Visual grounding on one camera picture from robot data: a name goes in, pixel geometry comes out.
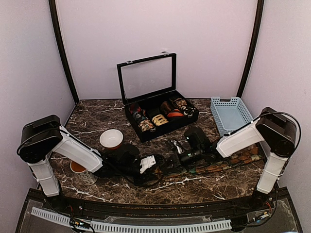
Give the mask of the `blue plastic basket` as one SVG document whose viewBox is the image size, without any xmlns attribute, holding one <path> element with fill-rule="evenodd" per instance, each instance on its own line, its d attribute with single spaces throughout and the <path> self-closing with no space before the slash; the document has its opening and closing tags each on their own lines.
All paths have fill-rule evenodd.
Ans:
<svg viewBox="0 0 311 233">
<path fill-rule="evenodd" d="M 233 132 L 253 120 L 239 97 L 229 100 L 212 97 L 210 109 L 220 136 Z"/>
</svg>

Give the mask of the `camouflage patterned necktie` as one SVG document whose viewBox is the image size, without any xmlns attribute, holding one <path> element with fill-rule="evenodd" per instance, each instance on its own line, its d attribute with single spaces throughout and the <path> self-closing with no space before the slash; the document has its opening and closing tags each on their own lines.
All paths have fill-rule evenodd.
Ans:
<svg viewBox="0 0 311 233">
<path fill-rule="evenodd" d="M 184 174 L 206 174 L 243 166 L 262 159 L 263 154 L 257 145 L 247 147 L 224 160 L 212 163 L 207 163 L 204 159 L 201 159 L 192 162 L 189 165 L 181 165 L 181 162 L 178 160 L 177 154 L 175 153 L 167 160 L 167 173 L 172 174 L 172 176 Z"/>
</svg>

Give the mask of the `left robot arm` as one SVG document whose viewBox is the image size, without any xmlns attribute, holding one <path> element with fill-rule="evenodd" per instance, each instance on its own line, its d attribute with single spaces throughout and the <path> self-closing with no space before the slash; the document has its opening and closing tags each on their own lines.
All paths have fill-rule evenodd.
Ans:
<svg viewBox="0 0 311 233">
<path fill-rule="evenodd" d="M 47 197 L 58 196 L 61 190 L 48 160 L 52 152 L 69 158 L 98 177 L 118 173 L 143 179 L 159 165 L 155 155 L 140 158 L 134 145 L 123 144 L 119 130 L 102 133 L 100 144 L 107 149 L 106 154 L 87 146 L 61 125 L 58 116 L 50 115 L 23 127 L 17 155 L 29 165 Z"/>
</svg>

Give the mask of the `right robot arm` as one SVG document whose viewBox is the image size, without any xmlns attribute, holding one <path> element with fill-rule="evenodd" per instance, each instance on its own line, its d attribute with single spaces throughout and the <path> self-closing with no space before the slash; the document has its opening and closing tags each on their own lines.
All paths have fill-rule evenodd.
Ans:
<svg viewBox="0 0 311 233">
<path fill-rule="evenodd" d="M 270 154 L 256 191 L 269 194 L 300 143 L 301 126 L 292 115 L 266 107 L 251 122 L 214 142 L 210 142 L 199 127 L 190 128 L 184 136 L 190 145 L 190 150 L 174 145 L 182 166 L 202 159 L 207 163 L 223 161 L 248 146 L 266 142 L 270 147 Z"/>
</svg>

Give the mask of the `black tie storage box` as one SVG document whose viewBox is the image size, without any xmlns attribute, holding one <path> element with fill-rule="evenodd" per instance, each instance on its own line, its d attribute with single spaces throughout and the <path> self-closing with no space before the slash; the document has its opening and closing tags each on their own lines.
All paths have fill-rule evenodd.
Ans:
<svg viewBox="0 0 311 233">
<path fill-rule="evenodd" d="M 171 133 L 174 130 L 188 126 L 198 120 L 199 111 L 176 89 L 176 53 L 165 53 L 138 60 L 117 64 L 122 102 L 125 114 L 142 143 L 159 136 Z M 152 118 L 160 111 L 160 105 L 168 101 L 174 109 L 173 100 L 183 98 L 188 106 L 196 110 L 192 117 L 164 117 L 169 121 L 161 126 L 156 126 Z M 150 120 L 154 128 L 142 132 L 130 113 L 130 105 L 138 103 L 142 114 Z"/>
</svg>

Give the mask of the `brown rolled tie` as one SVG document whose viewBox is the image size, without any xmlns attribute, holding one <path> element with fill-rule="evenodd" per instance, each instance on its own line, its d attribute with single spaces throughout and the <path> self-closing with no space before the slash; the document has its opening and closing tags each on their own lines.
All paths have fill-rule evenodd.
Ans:
<svg viewBox="0 0 311 233">
<path fill-rule="evenodd" d="M 172 110 L 174 110 L 174 108 L 172 107 L 172 105 L 168 101 L 164 101 L 160 105 L 160 111 L 165 116 L 167 116 Z"/>
</svg>

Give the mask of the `floral dark rolled tie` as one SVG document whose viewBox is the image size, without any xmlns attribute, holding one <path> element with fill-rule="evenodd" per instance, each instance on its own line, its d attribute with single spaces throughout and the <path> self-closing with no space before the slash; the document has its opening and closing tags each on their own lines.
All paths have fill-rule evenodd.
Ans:
<svg viewBox="0 0 311 233">
<path fill-rule="evenodd" d="M 139 123 L 138 127 L 140 128 L 140 130 L 142 132 L 144 131 L 148 131 L 154 128 L 154 125 L 152 124 L 152 122 L 148 119 L 143 120 Z"/>
</svg>

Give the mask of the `blue dotted rolled tie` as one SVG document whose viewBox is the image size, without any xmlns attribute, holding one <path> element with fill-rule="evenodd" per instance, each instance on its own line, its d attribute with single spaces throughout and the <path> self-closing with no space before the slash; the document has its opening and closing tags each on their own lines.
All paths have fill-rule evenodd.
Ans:
<svg viewBox="0 0 311 233">
<path fill-rule="evenodd" d="M 141 121 L 146 120 L 146 117 L 141 112 L 133 113 L 133 118 L 137 123 L 140 123 Z"/>
</svg>

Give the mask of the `orange black rolled tie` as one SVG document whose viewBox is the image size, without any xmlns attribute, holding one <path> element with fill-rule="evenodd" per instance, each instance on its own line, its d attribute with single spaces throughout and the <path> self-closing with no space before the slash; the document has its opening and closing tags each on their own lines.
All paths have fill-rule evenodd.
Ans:
<svg viewBox="0 0 311 233">
<path fill-rule="evenodd" d="M 167 114 L 168 118 L 183 117 L 183 116 L 184 116 L 183 113 L 181 113 L 179 109 L 173 109 Z"/>
</svg>

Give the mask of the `red dark rolled tie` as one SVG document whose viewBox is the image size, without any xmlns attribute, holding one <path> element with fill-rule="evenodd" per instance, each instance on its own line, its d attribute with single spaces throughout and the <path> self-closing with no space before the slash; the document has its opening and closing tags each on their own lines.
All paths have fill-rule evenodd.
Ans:
<svg viewBox="0 0 311 233">
<path fill-rule="evenodd" d="M 130 113 L 131 113 L 131 115 L 132 115 L 133 117 L 136 116 L 136 115 L 142 116 L 141 107 L 139 106 L 138 103 L 136 103 L 136 102 L 135 102 L 135 103 L 132 103 L 132 104 L 130 105 L 129 109 L 130 109 Z"/>
</svg>

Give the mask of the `tan patterned rolled tie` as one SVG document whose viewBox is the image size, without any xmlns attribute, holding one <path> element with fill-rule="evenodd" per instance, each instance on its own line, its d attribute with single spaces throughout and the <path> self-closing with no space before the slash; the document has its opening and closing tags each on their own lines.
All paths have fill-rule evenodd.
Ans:
<svg viewBox="0 0 311 233">
<path fill-rule="evenodd" d="M 185 110 L 188 108 L 188 104 L 183 98 L 176 98 L 173 100 L 173 105 L 180 110 Z"/>
</svg>

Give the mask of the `black white rolled tie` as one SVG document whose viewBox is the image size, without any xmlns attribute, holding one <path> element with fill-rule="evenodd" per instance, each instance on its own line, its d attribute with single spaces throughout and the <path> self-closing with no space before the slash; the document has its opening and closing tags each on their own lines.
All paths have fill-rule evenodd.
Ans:
<svg viewBox="0 0 311 233">
<path fill-rule="evenodd" d="M 196 109 L 194 107 L 184 105 L 181 107 L 181 110 L 184 116 L 192 117 Z"/>
</svg>

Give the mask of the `white and orange bowl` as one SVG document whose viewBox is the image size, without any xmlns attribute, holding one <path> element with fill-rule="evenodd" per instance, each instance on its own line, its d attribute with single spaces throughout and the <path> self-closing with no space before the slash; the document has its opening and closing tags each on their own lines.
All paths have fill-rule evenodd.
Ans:
<svg viewBox="0 0 311 233">
<path fill-rule="evenodd" d="M 123 133 L 117 129 L 106 130 L 101 134 L 99 142 L 105 149 L 115 150 L 123 142 Z"/>
</svg>

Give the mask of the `patterned mug with orange liquid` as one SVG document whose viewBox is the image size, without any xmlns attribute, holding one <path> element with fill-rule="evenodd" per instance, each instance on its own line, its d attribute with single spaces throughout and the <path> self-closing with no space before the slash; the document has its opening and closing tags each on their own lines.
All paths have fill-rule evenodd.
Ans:
<svg viewBox="0 0 311 233">
<path fill-rule="evenodd" d="M 93 173 L 89 172 L 86 168 L 74 161 L 70 162 L 70 169 L 86 186 L 91 186 L 95 184 L 98 180 L 97 176 L 95 176 Z"/>
</svg>

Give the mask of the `black front rail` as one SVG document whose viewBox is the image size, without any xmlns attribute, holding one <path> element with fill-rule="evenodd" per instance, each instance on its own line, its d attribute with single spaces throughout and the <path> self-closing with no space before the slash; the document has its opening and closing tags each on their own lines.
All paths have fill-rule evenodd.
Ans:
<svg viewBox="0 0 311 233">
<path fill-rule="evenodd" d="M 270 197 L 262 206 L 250 205 L 251 197 L 231 200 L 209 201 L 190 204 L 121 204 L 64 197 L 67 209 L 65 215 L 87 220 L 105 219 L 108 216 L 133 218 L 182 218 L 193 216 L 240 218 L 251 212 L 271 214 L 275 198 Z"/>
</svg>

